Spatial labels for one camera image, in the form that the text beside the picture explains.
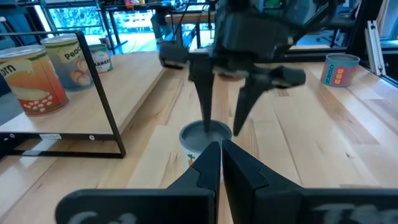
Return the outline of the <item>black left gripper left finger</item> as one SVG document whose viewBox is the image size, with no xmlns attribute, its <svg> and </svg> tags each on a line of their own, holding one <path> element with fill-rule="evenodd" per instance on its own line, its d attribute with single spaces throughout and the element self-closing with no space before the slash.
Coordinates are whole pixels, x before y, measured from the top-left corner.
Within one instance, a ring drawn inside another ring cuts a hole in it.
<svg viewBox="0 0 398 224">
<path fill-rule="evenodd" d="M 221 148 L 212 142 L 166 189 L 83 189 L 59 201 L 57 223 L 216 223 Z"/>
</svg>

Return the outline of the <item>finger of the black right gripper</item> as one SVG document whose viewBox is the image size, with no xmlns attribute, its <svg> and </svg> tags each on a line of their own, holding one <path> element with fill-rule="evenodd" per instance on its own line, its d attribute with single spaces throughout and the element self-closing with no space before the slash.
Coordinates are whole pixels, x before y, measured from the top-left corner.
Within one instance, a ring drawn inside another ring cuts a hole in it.
<svg viewBox="0 0 398 224">
<path fill-rule="evenodd" d="M 268 75 L 252 75 L 245 79 L 245 84 L 239 89 L 236 105 L 233 135 L 238 136 L 243 124 L 248 118 L 252 107 L 265 92 L 273 89 L 272 81 Z"/>
<path fill-rule="evenodd" d="M 210 130 L 213 82 L 215 75 L 211 62 L 205 58 L 192 59 L 188 79 L 194 83 L 200 101 L 204 132 Z"/>
</svg>

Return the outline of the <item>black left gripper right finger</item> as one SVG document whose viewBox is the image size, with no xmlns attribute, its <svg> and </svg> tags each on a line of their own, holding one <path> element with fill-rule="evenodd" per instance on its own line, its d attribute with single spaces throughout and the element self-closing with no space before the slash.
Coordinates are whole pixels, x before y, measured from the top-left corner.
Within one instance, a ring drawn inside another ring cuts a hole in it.
<svg viewBox="0 0 398 224">
<path fill-rule="evenodd" d="M 397 223 L 396 189 L 304 188 L 230 140 L 222 151 L 234 223 Z"/>
</svg>

